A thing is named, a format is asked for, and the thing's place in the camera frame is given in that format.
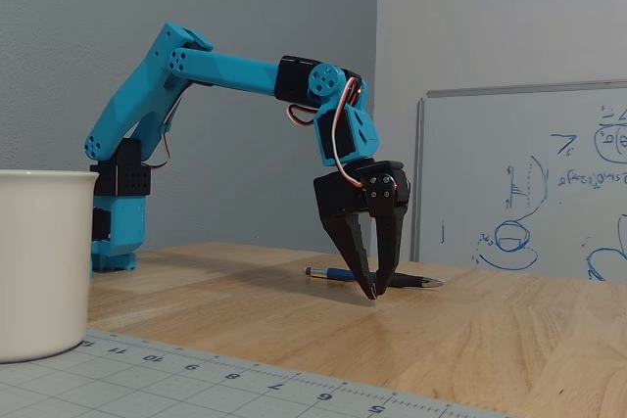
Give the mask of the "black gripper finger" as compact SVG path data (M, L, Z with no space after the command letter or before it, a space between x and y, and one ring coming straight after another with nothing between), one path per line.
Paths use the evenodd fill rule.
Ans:
M364 294L374 301L377 293L375 282L370 276L359 216L340 214L324 217L321 222Z
M363 211L375 221L378 267L366 274L365 293L385 293L396 272L404 217L408 211L408 181L403 170L368 170L362 174Z

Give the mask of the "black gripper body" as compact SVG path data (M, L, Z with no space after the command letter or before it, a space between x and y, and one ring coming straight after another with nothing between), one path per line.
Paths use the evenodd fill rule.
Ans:
M320 217L368 212L376 218L407 210L410 183L402 163L362 159L347 164L345 171L362 186L350 183L339 171L313 181Z

